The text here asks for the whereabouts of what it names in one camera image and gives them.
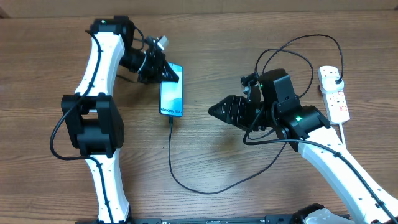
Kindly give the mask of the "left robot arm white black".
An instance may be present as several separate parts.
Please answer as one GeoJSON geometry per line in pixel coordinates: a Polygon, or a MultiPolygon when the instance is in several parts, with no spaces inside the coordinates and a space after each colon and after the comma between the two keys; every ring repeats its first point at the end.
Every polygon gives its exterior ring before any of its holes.
{"type": "Polygon", "coordinates": [[[118,67],[136,73],[139,83],[158,83],[159,112],[182,116],[183,69],[166,60],[167,37],[141,36],[137,49],[137,30],[128,16],[94,20],[87,31],[91,52],[85,74],[74,94],[63,96],[63,116],[54,128],[66,124],[71,144],[80,152],[76,159],[90,168],[99,205],[95,223],[133,222],[119,162],[124,123],[113,98],[118,67]]]}

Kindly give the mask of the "blue Samsung Galaxy smartphone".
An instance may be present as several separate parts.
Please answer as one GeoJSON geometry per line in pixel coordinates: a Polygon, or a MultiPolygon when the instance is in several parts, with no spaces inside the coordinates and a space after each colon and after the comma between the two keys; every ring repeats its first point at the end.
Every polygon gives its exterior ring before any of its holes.
{"type": "Polygon", "coordinates": [[[169,67],[179,77],[178,82],[160,83],[159,113],[166,116],[183,116],[183,67],[170,63],[169,67]]]}

